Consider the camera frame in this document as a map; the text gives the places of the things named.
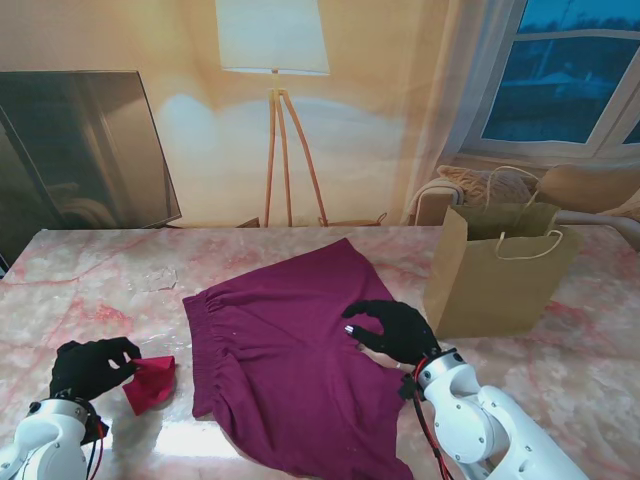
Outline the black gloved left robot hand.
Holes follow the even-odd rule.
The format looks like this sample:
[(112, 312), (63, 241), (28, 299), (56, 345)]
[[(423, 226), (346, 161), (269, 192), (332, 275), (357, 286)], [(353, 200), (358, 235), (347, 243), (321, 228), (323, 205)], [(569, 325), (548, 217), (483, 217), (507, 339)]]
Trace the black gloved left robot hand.
[(126, 337), (67, 342), (56, 351), (50, 397), (92, 401), (133, 376), (140, 358), (139, 347)]

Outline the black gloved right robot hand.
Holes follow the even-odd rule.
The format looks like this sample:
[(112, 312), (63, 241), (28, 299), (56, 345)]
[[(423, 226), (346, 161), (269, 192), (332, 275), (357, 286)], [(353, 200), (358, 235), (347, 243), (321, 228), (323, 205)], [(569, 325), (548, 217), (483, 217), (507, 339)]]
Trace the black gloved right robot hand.
[(345, 330), (358, 343), (358, 349), (381, 366), (410, 372), (421, 361), (442, 353), (426, 319), (406, 303), (362, 300), (349, 305), (342, 313), (345, 319), (358, 315), (376, 319), (382, 332), (374, 333), (357, 325), (347, 325)]

